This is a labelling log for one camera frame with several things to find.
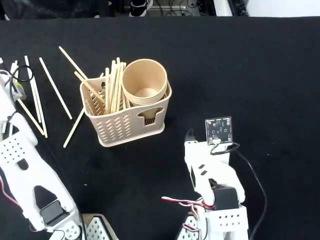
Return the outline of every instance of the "chopstick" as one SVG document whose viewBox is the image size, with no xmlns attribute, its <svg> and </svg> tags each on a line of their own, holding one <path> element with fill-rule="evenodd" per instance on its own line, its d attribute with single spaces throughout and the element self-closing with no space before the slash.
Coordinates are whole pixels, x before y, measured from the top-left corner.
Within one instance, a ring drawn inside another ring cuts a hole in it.
<svg viewBox="0 0 320 240">
<path fill-rule="evenodd" d="M 49 73 L 49 71 L 48 71 L 48 69 L 47 69 L 47 66 L 46 66 L 44 60 L 42 59 L 42 57 L 39 57 L 39 60 L 40 60 L 40 63 L 41 63 L 41 65 L 42 65 L 42 67 L 43 67 L 43 69 L 44 69 L 44 71 L 45 71 L 46 76 L 48 77 L 48 79 L 49 79 L 49 81 L 50 81 L 50 83 L 51 83 L 51 85 L 52 85 L 52 87 L 53 87 L 53 89 L 54 89 L 54 91 L 55 91 L 55 94 L 56 94 L 57 97 L 59 98 L 60 103 L 62 104 L 62 107 L 64 108 L 64 111 L 65 111 L 66 114 L 68 115 L 69 119 L 72 119 L 72 116 L 71 116 L 71 114 L 70 114 L 70 111 L 69 111 L 69 109 L 68 109 L 65 101 L 63 100 L 63 98 L 62 98 L 62 96 L 61 96 L 61 94 L 60 94 L 60 92 L 59 92 L 59 90 L 58 90 L 58 88 L 57 88 L 54 80 L 52 79 L 52 77 L 51 77 L 51 75 L 50 75 L 50 73 Z"/>
<path fill-rule="evenodd" d="M 30 66 L 28 56 L 24 56 L 24 61 L 25 61 L 25 64 L 27 66 Z M 29 79 L 30 79 L 32 77 L 31 69 L 27 68 L 27 72 L 28 72 L 28 76 L 29 76 Z M 30 85 L 31 85 L 31 91 L 32 91 L 32 96 L 33 96 L 36 116 L 38 118 L 38 122 L 41 123 L 41 116 L 40 116 L 39 104 L 38 104 L 38 99 L 37 99 L 37 94 L 36 94 L 36 89 L 35 89 L 35 79 L 34 79 L 34 77 L 30 80 Z"/>
<path fill-rule="evenodd" d="M 82 108 L 82 110 L 81 110 L 79 116 L 77 117 L 77 119 L 76 119 L 76 121 L 75 121 L 75 123 L 74 123 L 74 125 L 73 125 L 73 127 L 72 127 L 72 129 L 71 129 L 71 131 L 70 131 L 70 133 L 69 133 L 69 135 L 68 135 L 68 137 L 66 138 L 66 140 L 65 140 L 65 142 L 64 142 L 64 144 L 63 144 L 63 148 L 64 148 L 64 149 L 67 147 L 67 145 L 68 145 L 68 143 L 69 143 L 72 135 L 74 134 L 74 132 L 75 132 L 75 130 L 76 130 L 76 128 L 77 128 L 77 126 L 78 126 L 78 124 L 79 124 L 82 116 L 84 115 L 84 113 L 85 113 L 85 109 Z"/>
<path fill-rule="evenodd" d="M 84 72 L 80 69 L 80 67 L 78 67 L 78 65 L 72 60 L 72 58 L 68 55 L 68 53 L 61 47 L 59 46 L 60 51 L 64 54 L 64 56 L 66 57 L 66 59 L 69 60 L 69 62 L 75 67 L 75 69 L 81 74 L 81 76 L 84 79 L 88 79 L 87 76 L 84 74 Z"/>
<path fill-rule="evenodd" d="M 96 90 L 94 90 L 94 88 L 77 71 L 75 71 L 74 74 L 103 104 L 106 103 L 105 100 L 96 92 Z"/>
<path fill-rule="evenodd" d="M 39 132 L 42 135 L 45 135 L 45 132 L 42 130 L 42 128 L 40 127 L 39 123 L 35 120 L 34 116 L 32 116 L 31 112 L 28 110 L 28 108 L 26 107 L 26 105 L 22 102 L 22 100 L 20 98 L 17 99 L 17 102 L 21 105 L 21 107 L 23 108 L 23 110 L 25 111 L 25 113 L 29 116 L 29 118 L 31 119 L 31 121 L 34 123 L 34 125 L 36 126 L 36 128 L 39 130 Z"/>
</svg>

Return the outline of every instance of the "beige basket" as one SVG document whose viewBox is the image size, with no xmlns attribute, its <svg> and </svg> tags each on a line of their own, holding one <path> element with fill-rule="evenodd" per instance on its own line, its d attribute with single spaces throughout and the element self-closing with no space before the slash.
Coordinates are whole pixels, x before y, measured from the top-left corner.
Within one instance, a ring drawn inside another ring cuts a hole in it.
<svg viewBox="0 0 320 240">
<path fill-rule="evenodd" d="M 105 77 L 87 80 L 102 98 L 105 98 L 105 89 L 102 88 L 102 82 L 105 80 Z M 164 121 L 169 99 L 172 94 L 172 89 L 169 84 L 163 98 L 156 103 L 143 106 L 132 106 L 126 109 L 122 109 L 121 103 L 120 111 L 106 115 L 103 115 L 105 105 L 97 100 L 83 83 L 80 85 L 80 92 L 84 113 L 89 117 L 98 134 L 99 142 L 104 147 L 112 147 L 159 134 L 165 129 Z M 144 111 L 155 108 L 158 108 L 155 117 L 145 118 L 141 116 L 141 113 Z"/>
</svg>

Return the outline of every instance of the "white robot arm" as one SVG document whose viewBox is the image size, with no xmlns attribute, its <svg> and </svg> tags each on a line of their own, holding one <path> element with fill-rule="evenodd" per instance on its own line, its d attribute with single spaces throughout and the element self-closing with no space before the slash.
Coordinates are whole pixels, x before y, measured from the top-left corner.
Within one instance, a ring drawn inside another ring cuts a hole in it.
<svg viewBox="0 0 320 240">
<path fill-rule="evenodd" d="M 177 240 L 248 240 L 247 209 L 241 205 L 245 190 L 229 166 L 231 118 L 212 120 L 214 127 L 210 121 L 211 129 L 207 126 L 208 141 L 198 142 L 192 129 L 185 138 L 184 160 L 194 191 L 201 198 L 198 204 L 187 204 L 192 205 L 193 215 L 186 218 Z M 209 138 L 213 145 L 208 145 Z"/>
<path fill-rule="evenodd" d="M 0 168 L 11 193 L 36 231 L 53 233 L 52 240 L 86 239 L 83 221 L 73 198 L 57 173 L 38 154 L 35 148 L 37 138 L 26 119 L 16 112 L 10 89 L 2 76 L 0 74 L 0 124 L 8 121 L 19 130 L 6 139 L 0 133 Z M 34 191 L 36 186 L 53 193 L 56 200 L 39 209 Z"/>
</svg>

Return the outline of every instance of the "red wire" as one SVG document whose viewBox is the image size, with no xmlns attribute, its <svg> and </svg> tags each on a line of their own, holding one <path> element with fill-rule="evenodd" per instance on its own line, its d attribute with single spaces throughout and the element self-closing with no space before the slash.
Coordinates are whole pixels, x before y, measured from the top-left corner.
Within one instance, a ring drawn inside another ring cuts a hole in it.
<svg viewBox="0 0 320 240">
<path fill-rule="evenodd" d="M 215 206 L 209 206 L 205 203 L 201 203 L 201 202 L 197 202 L 197 201 L 191 201 L 191 200 L 180 200 L 180 199 L 174 199 L 174 198 L 171 198 L 171 197 L 167 197 L 167 196 L 163 196 L 161 197 L 162 200 L 165 200 L 165 201 L 168 201 L 168 202 L 173 202 L 173 203 L 183 203 L 183 204 L 194 204 L 194 205 L 199 205 L 203 208 L 206 208 L 206 209 L 214 209 Z"/>
<path fill-rule="evenodd" d="M 15 204 L 15 205 L 20 207 L 20 204 L 5 192 L 5 185 L 4 185 L 4 181 L 3 181 L 1 176 L 0 176 L 0 185 L 1 185 L 1 190 L 2 190 L 2 193 L 3 193 L 4 197 L 6 199 L 8 199 L 11 203 L 13 203 L 13 204 Z"/>
</svg>

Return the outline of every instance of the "black cloth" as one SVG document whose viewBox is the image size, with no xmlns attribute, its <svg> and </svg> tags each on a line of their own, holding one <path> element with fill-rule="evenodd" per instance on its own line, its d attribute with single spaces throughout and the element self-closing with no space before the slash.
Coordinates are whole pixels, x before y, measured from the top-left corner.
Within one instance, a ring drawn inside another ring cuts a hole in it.
<svg viewBox="0 0 320 240">
<path fill-rule="evenodd" d="M 204 141 L 205 119 L 232 116 L 234 140 L 269 200 L 256 239 L 300 240 L 317 236 L 320 212 L 319 25 L 318 17 L 2 21 L 0 53 L 7 65 L 23 63 L 28 55 L 48 127 L 44 139 L 30 122 L 37 148 L 80 211 L 104 214 L 119 239 L 175 238 L 188 209 L 161 196 L 198 197 L 184 162 L 185 134 L 193 127 Z M 58 46 L 91 78 L 116 57 L 162 63 L 173 91 L 164 132 L 104 148 L 84 117 L 64 149 L 74 121 L 38 59 L 43 57 L 76 119 L 82 109 L 80 82 Z M 25 102 L 35 113 L 27 92 Z M 236 154 L 230 162 L 246 191 L 252 229 L 263 197 L 247 164 Z M 0 239 L 46 239 L 46 233 L 30 232 L 22 211 L 3 197 L 0 206 Z"/>
</svg>

